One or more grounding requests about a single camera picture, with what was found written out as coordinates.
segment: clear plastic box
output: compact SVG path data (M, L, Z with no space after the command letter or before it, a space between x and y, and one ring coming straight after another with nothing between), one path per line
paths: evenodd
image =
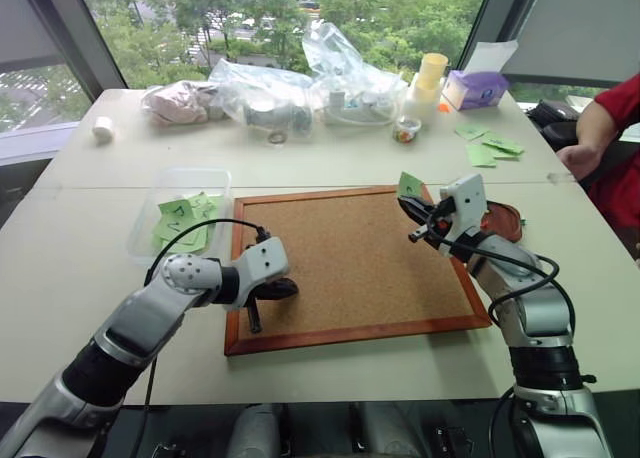
M222 196L217 218L229 218L231 211L231 174L220 168L168 168L162 171L149 190L140 214L129 234L127 252L134 262L149 266L160 252L153 244L152 230L160 219L158 205L167 201L197 195L204 191L210 196ZM225 227L229 223L209 225L212 233L209 247L194 253L215 257L222 250Z

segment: paper cup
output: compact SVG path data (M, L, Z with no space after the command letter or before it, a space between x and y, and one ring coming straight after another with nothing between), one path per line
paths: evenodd
M449 63L449 58L440 53L426 53L422 57L418 84L421 88L432 89L440 84L440 78Z

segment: person's hand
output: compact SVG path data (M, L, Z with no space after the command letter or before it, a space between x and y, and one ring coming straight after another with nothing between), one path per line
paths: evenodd
M590 175L602 159L600 152L589 145L565 146L556 155L578 181Z

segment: tissue box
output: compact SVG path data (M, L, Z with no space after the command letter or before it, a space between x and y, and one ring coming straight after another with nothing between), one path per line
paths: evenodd
M442 95L456 110L469 110L496 106L507 88L509 82L500 73L464 73L454 70L449 73Z

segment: plastic bag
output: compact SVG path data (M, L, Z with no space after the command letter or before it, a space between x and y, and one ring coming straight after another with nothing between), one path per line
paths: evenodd
M207 81L178 81L149 88L142 98L142 109L153 123L203 123L226 117L220 106L218 88Z
M225 113L238 123L264 130L269 141L281 143L290 136L310 135L313 124L308 93L313 82L310 77L222 59L209 81L218 88Z
M314 22L302 48L314 73L313 106L327 123L378 126L397 117L407 82L365 63L334 24Z

